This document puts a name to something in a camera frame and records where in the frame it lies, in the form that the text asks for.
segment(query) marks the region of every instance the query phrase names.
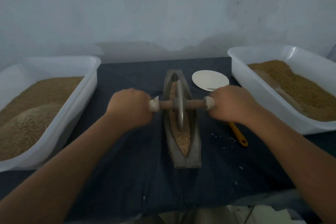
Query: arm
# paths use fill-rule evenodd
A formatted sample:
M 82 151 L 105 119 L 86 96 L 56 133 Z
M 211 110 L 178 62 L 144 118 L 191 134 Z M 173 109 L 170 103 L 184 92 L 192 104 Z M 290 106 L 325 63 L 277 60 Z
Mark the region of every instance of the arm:
M 150 96 L 112 96 L 106 114 L 0 201 L 2 223 L 63 223 L 99 160 L 126 131 L 148 124 Z
M 324 223 L 335 223 L 336 159 L 261 107 L 247 90 L 226 86 L 214 91 L 212 97 L 215 107 L 210 115 L 251 129 Z

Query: white paper plate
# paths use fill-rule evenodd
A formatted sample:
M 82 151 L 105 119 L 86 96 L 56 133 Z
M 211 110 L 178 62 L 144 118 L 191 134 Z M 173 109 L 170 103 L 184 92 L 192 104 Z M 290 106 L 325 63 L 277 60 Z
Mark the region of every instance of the white paper plate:
M 221 73 L 211 70 L 197 71 L 192 75 L 192 81 L 203 90 L 214 91 L 229 85 L 229 79 Z

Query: hand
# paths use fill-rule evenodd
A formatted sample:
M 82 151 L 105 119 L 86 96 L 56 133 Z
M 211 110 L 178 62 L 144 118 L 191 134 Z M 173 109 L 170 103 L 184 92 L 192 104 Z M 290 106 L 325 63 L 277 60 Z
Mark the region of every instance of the hand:
M 253 112 L 262 108 L 244 88 L 228 85 L 210 93 L 215 106 L 209 110 L 211 117 L 217 120 L 246 124 Z
M 108 104 L 105 116 L 116 118 L 126 130 L 147 125 L 153 118 L 148 106 L 150 99 L 148 94 L 140 90 L 116 92 Z

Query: forearm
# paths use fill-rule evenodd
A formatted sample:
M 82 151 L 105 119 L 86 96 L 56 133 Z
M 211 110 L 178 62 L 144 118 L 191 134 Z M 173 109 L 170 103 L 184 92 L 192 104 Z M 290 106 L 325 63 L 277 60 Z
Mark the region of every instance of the forearm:
M 3 223 L 62 223 L 90 173 L 126 131 L 103 116 L 0 202 Z
M 264 141 L 320 218 L 335 222 L 336 159 L 263 108 L 246 126 Z

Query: dark blue tablecloth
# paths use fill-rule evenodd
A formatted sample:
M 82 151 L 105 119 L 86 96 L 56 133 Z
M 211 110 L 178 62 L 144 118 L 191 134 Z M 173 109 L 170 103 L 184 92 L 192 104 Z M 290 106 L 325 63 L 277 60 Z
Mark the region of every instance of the dark blue tablecloth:
M 103 115 L 116 91 L 136 88 L 161 97 L 166 72 L 171 68 L 182 69 L 194 98 L 208 94 L 192 82 L 191 76 L 198 70 L 223 73 L 230 84 L 238 85 L 231 75 L 230 58 L 103 64 L 97 71 L 98 87 L 68 144 Z M 248 195 L 294 187 L 265 144 L 249 129 L 238 125 L 249 142 L 248 148 L 242 148 L 231 139 L 234 135 L 228 126 L 203 110 L 198 111 L 198 123 L 202 141 L 200 169 L 174 169 L 162 115 L 158 113 L 150 125 L 127 133 L 107 152 L 67 220 L 121 221 L 138 214 L 227 205 Z M 335 137 L 336 132 L 307 136 L 333 155 Z M 0 173 L 0 198 L 31 173 Z

